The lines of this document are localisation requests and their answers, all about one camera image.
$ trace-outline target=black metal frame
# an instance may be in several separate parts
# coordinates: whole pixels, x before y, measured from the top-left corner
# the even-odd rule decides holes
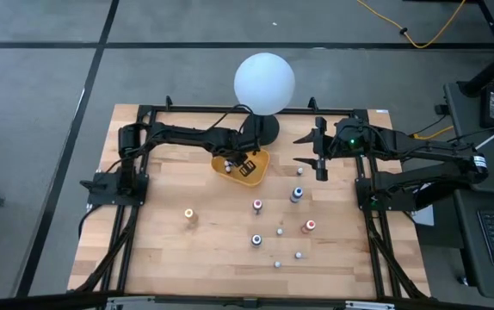
[[[149,123],[153,123],[156,120],[157,112],[190,112],[190,113],[223,113],[228,111],[226,107],[196,107],[196,106],[174,106],[169,97],[167,97],[166,104],[164,106],[139,106],[137,113],[137,120],[142,121],[149,115]],[[248,113],[243,109],[234,109],[231,113]],[[367,111],[365,109],[332,109],[332,108],[318,108],[316,101],[311,98],[308,108],[285,108],[279,114],[283,115],[344,115],[354,118],[362,118],[369,121]],[[149,153],[144,155],[140,161],[140,172],[145,173],[148,164]],[[377,171],[377,164],[375,158],[368,158],[369,168],[372,175]],[[356,158],[356,168],[358,172],[358,178],[365,176],[365,169],[362,157]],[[388,222],[386,219],[385,211],[374,211],[378,215],[380,221],[381,237],[374,224],[374,213],[368,209],[363,209],[361,212],[364,214],[364,220],[367,228],[367,240],[369,246],[369,255],[371,257],[371,264],[374,272],[375,283],[375,300],[365,301],[347,301],[340,299],[295,299],[295,298],[244,298],[244,297],[206,297],[206,296],[180,296],[180,295],[130,295],[125,294],[125,285],[127,279],[128,265],[130,262],[130,256],[132,255],[134,230],[138,220],[140,205],[131,206],[132,211],[127,222],[127,225],[120,232],[122,225],[123,214],[127,206],[117,206],[117,212],[114,219],[113,231],[109,244],[109,253],[102,260],[100,265],[105,265],[107,268],[103,272],[101,291],[93,292],[92,290],[97,284],[95,282],[87,281],[83,286],[77,289],[77,291],[70,292],[68,294],[57,294],[48,296],[35,296],[35,297],[18,297],[7,300],[0,300],[0,309],[12,309],[16,307],[26,307],[28,309],[82,309],[86,307],[97,307],[102,309],[107,304],[115,304],[118,308],[122,308],[122,301],[126,301],[130,298],[136,297],[142,301],[149,301],[154,303],[192,303],[192,304],[217,304],[223,306],[235,305],[240,307],[255,308],[261,306],[310,306],[310,307],[337,307],[345,308],[346,306],[353,307],[356,303],[372,302],[379,304],[394,305],[397,309],[474,309],[473,306],[449,304],[436,301],[429,298],[419,292],[413,282],[410,281],[408,276],[402,271],[401,266],[394,259],[392,251],[392,241],[390,232],[388,229]],[[109,278],[113,268],[113,260],[124,245],[123,256],[121,260],[120,272],[118,275],[118,283],[116,290],[108,290]],[[389,268],[391,285],[392,285],[392,297],[385,295],[385,288],[383,278],[380,271],[380,259],[379,253],[386,260]],[[417,302],[412,302],[401,296],[400,283],[404,287],[404,290],[412,299],[417,299]]]

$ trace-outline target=black cable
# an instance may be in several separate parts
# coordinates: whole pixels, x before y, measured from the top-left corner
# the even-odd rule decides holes
[[[103,180],[103,178],[118,164],[120,163],[121,161],[125,160],[127,158],[121,158],[117,161],[115,161],[114,163],[112,163],[109,168],[107,170],[105,170],[105,172],[103,172],[102,176],[100,178],[98,178],[97,180],[94,180],[94,182],[92,182],[92,187],[95,187],[101,180]]]
[[[381,133],[377,129],[375,129],[375,128],[371,127],[371,126],[367,126],[367,125],[364,126],[364,127],[371,129],[375,134],[377,134],[377,136],[381,140],[381,143],[385,147],[385,152],[389,152],[391,150],[391,148],[388,147],[388,144],[386,143],[385,139],[383,138],[383,136],[381,135]]]
[[[407,216],[408,219],[411,220],[411,222],[414,224],[414,225],[417,225],[417,223],[413,220],[413,218],[411,217],[411,215],[408,213],[408,211],[402,211],[402,213]]]
[[[81,221],[78,223],[78,237],[79,238],[81,238],[81,234],[83,233],[83,224],[84,224],[84,221],[86,220],[86,218],[89,217],[89,215],[91,215],[94,211],[96,211],[101,206],[102,205],[92,205],[92,208],[86,214],[83,215],[83,217],[81,218]]]
[[[421,182],[421,184],[419,184],[419,187],[417,188],[416,194],[413,196],[413,200],[415,202],[417,201],[417,197],[419,196],[419,192],[423,189],[423,186],[425,186],[425,183]]]
[[[408,151],[402,152],[402,154],[397,159],[405,158],[408,155],[410,155],[411,153],[413,153],[413,152],[415,152],[415,151],[417,151],[419,149],[425,148],[425,147],[427,147],[427,146],[416,146],[416,147],[413,147],[413,148],[411,148]],[[471,148],[471,147],[472,147],[472,144],[468,144],[468,145],[464,146],[463,148],[455,149],[455,151],[464,151],[464,150],[466,150],[468,148]],[[439,149],[439,150],[446,150],[446,151],[450,150],[450,148],[448,148],[448,147],[441,147],[441,146],[432,146],[432,148]]]
[[[472,135],[477,134],[477,133],[485,133],[485,132],[490,131],[490,130],[494,130],[494,127],[490,127],[490,128],[486,128],[486,129],[482,129],[482,130],[477,130],[477,131],[472,132],[472,133],[462,134],[461,136],[458,136],[458,137],[449,139],[446,142],[456,141],[456,140],[459,140],[459,139],[462,139],[462,138],[465,138],[465,137],[468,137],[468,136],[472,136]]]
[[[339,130],[338,133],[336,133],[333,136],[333,139],[331,140],[330,145],[327,147],[327,152],[330,154],[330,158],[334,158],[335,153],[337,153],[337,148],[335,147],[335,143],[336,143],[337,139],[339,139],[339,135],[343,132],[344,129],[350,128],[350,127],[355,127],[355,126],[352,126],[352,125],[344,126],[343,128],[341,128],[341,130]]]
[[[248,106],[244,105],[244,104],[236,104],[235,106],[231,107],[229,110],[227,110],[224,115],[222,115],[222,117],[219,118],[218,121],[216,121],[214,124],[212,124],[209,128],[205,129],[203,132],[206,132],[207,130],[209,129],[213,129],[214,127],[216,127],[222,120],[224,120],[225,117],[227,117],[235,108],[244,108],[246,109],[251,115],[253,115],[253,110],[250,109]]]
[[[432,124],[428,125],[427,127],[423,128],[423,129],[421,129],[421,130],[419,130],[419,131],[416,131],[415,133],[408,134],[408,135],[409,135],[409,136],[412,136],[412,135],[414,135],[414,134],[416,134],[416,133],[421,133],[422,131],[425,131],[425,130],[427,130],[427,129],[429,129],[429,128],[433,127],[434,125],[438,124],[439,122],[441,122],[441,121],[442,121],[443,119],[445,119],[445,118],[446,118],[446,115],[444,115],[443,117],[441,117],[441,118],[440,118],[440,120],[435,121],[434,123],[432,123]]]

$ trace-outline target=wire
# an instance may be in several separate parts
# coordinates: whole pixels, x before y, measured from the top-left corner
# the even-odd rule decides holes
[[[377,136],[381,140],[381,143],[385,147],[385,152],[391,151],[391,148],[388,147],[388,144],[386,143],[385,139],[383,139],[383,136],[381,135],[381,133],[377,129],[375,129],[375,128],[371,127],[371,126],[364,126],[364,127],[371,129],[375,134],[377,134]]]
[[[90,187],[94,188],[101,180],[103,180],[104,177],[106,177],[106,175],[118,164],[120,163],[121,161],[125,160],[127,158],[121,158],[117,161],[115,161],[114,163],[112,163],[109,168],[107,170],[105,170],[103,173],[102,173],[102,176],[100,178],[98,178],[97,180],[94,180],[94,182],[92,182],[92,184],[90,185]]]
[[[222,120],[224,120],[225,117],[227,117],[235,108],[244,108],[246,109],[247,111],[249,111],[249,113],[251,115],[253,115],[253,110],[250,109],[248,106],[244,105],[244,104],[236,104],[235,106],[231,107],[229,110],[227,110],[224,115],[222,115],[222,117],[219,118],[218,121],[214,122],[214,124],[212,124],[209,128],[205,129],[203,131],[203,133],[205,133],[206,131],[208,131],[209,129],[213,129],[214,127],[216,127]]]
[[[432,123],[432,124],[428,125],[427,127],[423,128],[423,129],[421,129],[421,130],[418,130],[418,131],[416,131],[415,133],[412,133],[412,134],[409,134],[409,135],[410,135],[410,136],[412,136],[412,135],[414,135],[414,134],[421,133],[422,131],[425,131],[425,130],[427,130],[427,129],[429,129],[429,128],[433,127],[434,125],[438,124],[439,122],[441,122],[441,121],[442,121],[443,119],[445,119],[445,118],[446,118],[446,116],[444,115],[443,117],[441,117],[441,118],[440,118],[440,120],[435,121],[434,123]]]
[[[413,218],[411,217],[411,215],[408,213],[408,211],[402,211],[402,213],[408,217],[408,219],[411,220],[411,222],[414,224],[414,225],[417,225],[417,223],[413,220]]]
[[[413,134],[413,139],[417,139],[417,140],[430,140],[430,139],[436,138],[439,135],[445,133],[446,131],[452,130],[452,129],[454,129],[454,126],[448,126],[448,127],[444,128],[444,129],[441,129],[441,130],[437,131],[436,133],[433,133],[430,136],[426,136],[426,137],[423,137],[423,136],[420,136],[417,133],[414,133]]]
[[[425,186],[425,183],[421,182],[419,184],[419,187],[417,188],[416,194],[413,196],[413,201],[414,202],[417,202],[417,197],[419,196],[419,192],[421,192],[421,190],[423,189],[423,186]]]
[[[102,205],[93,205],[92,208],[83,215],[83,218],[81,218],[81,221],[78,223],[78,237],[81,238],[81,234],[83,233],[83,224],[84,221],[86,220],[89,215],[91,215],[94,211],[96,211],[99,207]]]
[[[426,44],[423,44],[423,45],[420,46],[420,45],[418,45],[416,42],[414,42],[411,39],[410,35],[408,34],[408,29],[407,28],[404,28],[404,27],[400,26],[397,22],[393,21],[392,19],[390,19],[390,18],[388,18],[386,16],[383,16],[383,15],[377,13],[377,11],[375,11],[374,9],[372,9],[369,5],[365,4],[361,0],[356,0],[356,1],[359,4],[365,6],[366,9],[369,9],[370,12],[374,13],[375,15],[377,15],[378,17],[380,17],[381,19],[383,19],[383,20],[385,20],[387,22],[390,22],[392,25],[398,27],[398,29],[400,29],[400,33],[403,34],[408,39],[408,41],[415,48],[426,48],[429,45],[433,44],[442,35],[442,33],[444,32],[444,30],[446,30],[446,28],[450,25],[450,23],[454,20],[454,18],[457,16],[457,14],[460,12],[461,8],[463,7],[463,4],[465,4],[465,2],[466,2],[466,0],[461,1],[460,6],[457,7],[457,9],[455,10],[455,12],[450,17],[450,19],[448,19],[448,21],[446,22],[446,24],[444,24],[444,26],[442,27],[442,29],[440,29],[440,31],[435,35],[435,37],[432,40],[430,40],[429,43],[426,43]]]
[[[399,157],[398,159],[402,159],[402,158],[406,158],[408,155],[410,155],[411,153],[419,150],[419,149],[422,149],[422,148],[426,148],[427,146],[416,146],[416,147],[413,147],[412,149],[406,151],[406,152],[403,152]],[[439,150],[450,150],[449,148],[447,147],[440,147],[440,146],[432,146],[433,148],[435,149],[439,149]],[[465,147],[463,148],[460,148],[460,149],[455,149],[455,151],[464,151],[468,148],[471,148],[472,147],[472,144],[469,144],[469,145],[466,145]]]
[[[490,130],[494,130],[494,127],[490,127],[490,128],[486,128],[486,129],[482,129],[482,130],[477,130],[477,131],[474,131],[472,133],[462,134],[461,136],[455,137],[455,138],[452,138],[452,139],[449,139],[446,142],[456,141],[456,140],[459,140],[459,139],[462,139],[462,138],[465,138],[465,137],[468,137],[468,136],[472,136],[472,135],[477,134],[477,133],[485,133],[485,132],[490,131]]]

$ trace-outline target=wooden tabletop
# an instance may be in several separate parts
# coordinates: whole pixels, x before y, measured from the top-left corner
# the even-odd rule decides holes
[[[103,148],[100,168],[119,158],[117,130],[135,121],[137,105],[116,105]],[[391,127],[385,110],[368,110],[370,122]],[[205,128],[221,115],[157,113],[157,121]],[[138,225],[128,272],[126,293],[146,295],[211,295],[300,298],[375,298],[374,279],[362,213],[357,207],[352,158],[327,162],[329,181],[316,181],[315,172],[293,157],[315,158],[312,144],[292,142],[310,132],[314,115],[277,115],[278,139],[264,149],[270,166],[262,183],[248,188],[218,176],[211,154],[190,146],[162,145],[151,151],[150,184]],[[239,128],[245,115],[228,115],[221,127]],[[326,115],[332,124],[341,116]],[[380,171],[400,172],[398,162],[378,163]],[[302,176],[296,170],[303,167]],[[289,196],[305,191],[299,203]],[[252,202],[263,202],[255,215]],[[199,215],[195,228],[184,211]],[[115,206],[102,207],[84,223],[69,288],[83,283],[108,250]],[[415,227],[400,212],[388,212],[395,257],[412,281],[429,293]],[[309,234],[300,231],[315,220]],[[277,236],[281,227],[283,235]],[[253,234],[262,245],[251,246]],[[300,251],[301,259],[294,257]],[[274,262],[281,262],[279,269]],[[111,288],[116,286],[120,258]],[[386,292],[388,271],[381,258]]]

